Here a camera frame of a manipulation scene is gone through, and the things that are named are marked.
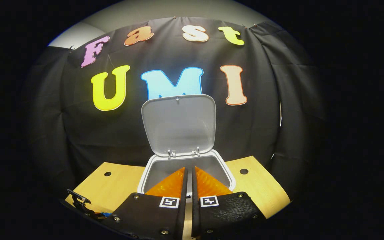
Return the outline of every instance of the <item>black fabric backdrop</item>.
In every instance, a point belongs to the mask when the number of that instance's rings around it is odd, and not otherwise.
[[[184,39],[186,25],[204,27],[209,41]],[[151,26],[154,36],[125,46],[127,34],[142,26]],[[240,32],[245,45],[230,43],[218,30],[220,26]],[[106,35],[110,41],[95,55],[97,60],[81,68],[85,45]],[[145,166],[154,153],[141,118],[140,109],[148,97],[140,75],[162,70],[175,85],[184,68],[199,67],[204,70],[202,93],[216,103],[213,149],[225,161],[253,155],[294,199],[317,155],[326,113],[316,67],[284,29],[271,21],[245,28],[182,17],[150,20],[101,37],[75,50],[48,47],[24,85],[25,131],[33,164],[59,198],[103,162]],[[130,66],[125,100],[113,111],[100,111],[93,103],[90,80],[107,72],[105,96],[110,99],[115,94],[111,72],[122,65]],[[223,65],[242,67],[242,87],[248,98],[244,105],[225,103]]]

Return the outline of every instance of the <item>white storage box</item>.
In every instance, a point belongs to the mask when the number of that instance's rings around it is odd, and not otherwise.
[[[148,100],[142,106],[142,119],[155,155],[145,167],[138,193],[146,193],[176,170],[189,167],[187,196],[192,197],[194,166],[233,191],[235,178],[219,153],[212,149],[216,106],[210,96],[197,94]]]

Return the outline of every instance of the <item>pink letter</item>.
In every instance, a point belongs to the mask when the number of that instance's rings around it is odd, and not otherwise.
[[[241,83],[242,68],[235,65],[224,65],[220,70],[226,74],[228,97],[227,105],[241,105],[247,102]]]
[[[99,54],[103,48],[102,43],[105,43],[108,41],[109,41],[109,36],[106,36],[90,44],[87,44],[87,46],[85,46],[86,50],[85,50],[84,62],[81,64],[81,67],[85,67],[95,62],[96,58],[94,57],[94,53],[96,53],[96,55]]]

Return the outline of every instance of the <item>lid hinge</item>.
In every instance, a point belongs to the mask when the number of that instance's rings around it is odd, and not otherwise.
[[[168,159],[170,160],[171,158],[176,158],[176,153],[171,152],[170,149],[167,150],[168,152]]]
[[[195,157],[195,154],[197,154],[197,157],[199,157],[199,147],[196,147],[196,150],[192,151],[192,157]]]

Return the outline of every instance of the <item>peach letter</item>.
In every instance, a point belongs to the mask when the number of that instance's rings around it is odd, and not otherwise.
[[[207,34],[203,33],[206,30],[201,26],[187,25],[182,28],[183,37],[188,41],[205,42],[210,38]]]
[[[247,97],[242,92],[242,68],[235,65],[224,65],[220,70],[226,74],[228,97],[227,105],[241,105],[247,102]]]
[[[84,55],[84,62],[82,62],[81,67],[85,67],[87,65],[92,64],[96,61],[96,58],[94,57],[94,53],[99,54],[102,51],[103,44],[109,41],[109,36],[106,36],[104,38],[101,38],[97,41],[94,41],[90,44],[87,44],[85,46],[85,55]]]
[[[230,26],[221,26],[218,29],[223,31],[224,37],[229,42],[236,45],[244,45],[244,41],[236,38],[236,35],[241,35],[241,34],[238,31],[233,30]]]
[[[127,35],[128,38],[125,40],[124,45],[130,46],[139,41],[150,39],[154,35],[151,31],[152,29],[150,26],[139,27],[138,29],[131,31]]]
[[[105,79],[108,73],[99,73],[91,78],[93,84],[93,102],[97,109],[109,111],[117,109],[125,100],[125,75],[130,70],[130,66],[124,65],[112,71],[115,75],[115,96],[111,99],[105,97]]]

